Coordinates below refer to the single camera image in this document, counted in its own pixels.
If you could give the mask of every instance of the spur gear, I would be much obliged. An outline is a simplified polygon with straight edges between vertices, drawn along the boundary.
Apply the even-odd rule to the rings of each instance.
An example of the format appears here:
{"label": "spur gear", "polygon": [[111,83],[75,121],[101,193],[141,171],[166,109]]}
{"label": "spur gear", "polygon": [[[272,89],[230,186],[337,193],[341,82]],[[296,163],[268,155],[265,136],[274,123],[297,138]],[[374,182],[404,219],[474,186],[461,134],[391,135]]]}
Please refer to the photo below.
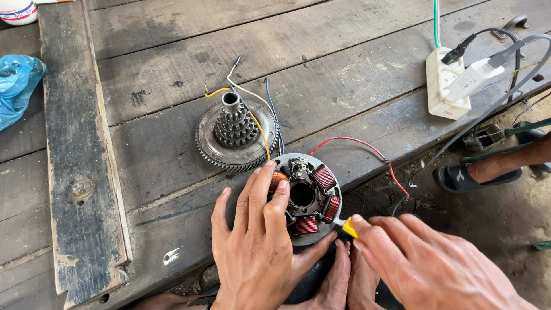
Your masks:
{"label": "spur gear", "polygon": [[264,139],[248,109],[262,126],[270,152],[278,142],[278,125],[267,107],[225,92],[222,104],[210,108],[197,126],[195,140],[208,162],[229,171],[245,171],[266,160]]}

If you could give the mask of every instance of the red and blue label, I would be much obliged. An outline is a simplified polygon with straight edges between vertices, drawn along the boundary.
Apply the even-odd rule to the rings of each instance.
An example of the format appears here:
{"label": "red and blue label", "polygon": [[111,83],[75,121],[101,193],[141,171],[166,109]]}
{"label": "red and blue label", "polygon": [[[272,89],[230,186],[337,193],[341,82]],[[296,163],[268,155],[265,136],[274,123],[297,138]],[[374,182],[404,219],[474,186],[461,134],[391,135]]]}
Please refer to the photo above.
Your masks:
{"label": "red and blue label", "polygon": [[29,6],[27,6],[26,8],[20,10],[20,11],[17,11],[17,12],[13,12],[13,11],[7,11],[7,12],[3,12],[3,11],[0,11],[0,18],[4,19],[4,20],[22,20],[22,19],[25,19],[31,15],[33,15],[34,13],[36,13],[36,11],[38,10],[38,7],[31,1],[31,3],[29,4]]}

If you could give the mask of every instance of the wooden table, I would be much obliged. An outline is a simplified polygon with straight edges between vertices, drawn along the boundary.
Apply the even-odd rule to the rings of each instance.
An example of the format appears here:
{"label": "wooden table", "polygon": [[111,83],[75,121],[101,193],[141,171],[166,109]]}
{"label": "wooden table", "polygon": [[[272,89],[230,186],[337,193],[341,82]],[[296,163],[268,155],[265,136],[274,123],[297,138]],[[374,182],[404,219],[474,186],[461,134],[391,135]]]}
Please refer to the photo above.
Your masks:
{"label": "wooden table", "polygon": [[[528,15],[531,27],[513,29],[518,37],[551,31],[551,3],[544,0],[446,0],[441,12],[443,46],[454,47],[520,14]],[[434,48],[431,17],[426,0],[77,0],[40,7],[49,102],[78,105],[84,98],[105,107],[104,122],[97,124],[109,125],[113,158],[106,162],[116,163],[111,167],[120,187],[112,190],[120,195],[115,201],[123,206],[120,223],[129,240],[118,246],[121,253],[125,245],[131,248],[126,260],[132,261],[114,265],[126,284],[75,309],[117,309],[169,289],[212,261],[214,200],[224,186],[242,186],[249,173],[227,173],[207,163],[194,135],[201,116],[219,99],[205,98],[205,85],[226,86],[237,55],[243,58],[233,75],[236,83],[265,97],[262,81],[269,76],[288,152],[309,153],[328,137],[350,136],[399,163],[474,120],[507,90],[514,64],[508,62],[507,74],[471,97],[473,110],[466,117],[430,115],[424,61]],[[38,24],[1,30],[0,56],[39,56],[39,38]],[[508,45],[482,35],[465,62]],[[541,59],[546,47],[543,41],[524,47],[521,65]],[[52,78],[64,73],[54,72],[60,67],[85,72],[85,78],[62,83]],[[551,84],[549,66],[540,74],[543,80],[530,80],[517,98]],[[39,86],[23,118],[0,132],[0,308],[10,310],[61,309],[67,298],[55,290],[45,134],[45,119],[50,133],[63,120],[48,109],[45,116],[43,102]],[[85,120],[64,121],[82,126]],[[345,190],[386,169],[348,141],[326,145],[316,156]],[[89,225],[82,231],[94,227]],[[177,258],[167,263],[167,253]],[[68,262],[78,266],[75,259]]]}

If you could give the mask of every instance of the power strip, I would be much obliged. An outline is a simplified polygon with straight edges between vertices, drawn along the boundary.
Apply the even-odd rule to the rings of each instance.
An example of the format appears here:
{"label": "power strip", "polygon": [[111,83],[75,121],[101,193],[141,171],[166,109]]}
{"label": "power strip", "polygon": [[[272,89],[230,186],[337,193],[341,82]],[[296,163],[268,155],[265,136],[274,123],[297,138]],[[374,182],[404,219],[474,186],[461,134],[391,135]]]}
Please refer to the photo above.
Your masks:
{"label": "power strip", "polygon": [[450,65],[440,60],[451,51],[447,47],[439,47],[426,59],[426,88],[429,99],[429,113],[447,119],[458,120],[471,110],[471,99],[465,97],[449,102],[445,97],[450,93],[449,86],[465,71],[463,57]]}

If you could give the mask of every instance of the dirt ground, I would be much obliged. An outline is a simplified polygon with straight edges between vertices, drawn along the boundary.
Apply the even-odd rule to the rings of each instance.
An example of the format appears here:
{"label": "dirt ground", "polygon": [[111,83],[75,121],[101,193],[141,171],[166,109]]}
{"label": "dirt ground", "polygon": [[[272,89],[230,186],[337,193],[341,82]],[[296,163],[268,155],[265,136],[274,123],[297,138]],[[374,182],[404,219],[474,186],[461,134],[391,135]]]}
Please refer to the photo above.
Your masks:
{"label": "dirt ground", "polygon": [[[487,123],[495,122],[505,128],[526,107],[527,104],[517,104]],[[535,122],[547,117],[551,117],[551,97],[525,113],[519,121]],[[508,137],[491,151],[517,144],[514,137]],[[427,163],[437,150],[437,147],[429,150],[398,169],[398,180],[409,179],[421,168],[421,160]],[[551,240],[551,175],[525,167],[521,179],[514,183],[457,195],[436,186],[431,175],[436,167],[456,164],[462,156],[472,155],[457,149],[445,152],[432,167],[415,177],[413,183],[419,189],[396,215],[415,213],[432,228],[472,242],[504,271],[522,297],[539,309],[551,309],[551,250],[539,252],[531,246]],[[401,192],[376,190],[390,184],[391,178],[384,177],[347,195],[341,218],[354,213],[365,217],[390,216],[393,206],[402,197]],[[202,276],[199,273],[190,276],[172,292],[197,294],[214,285],[217,279],[216,270],[209,268]]]}

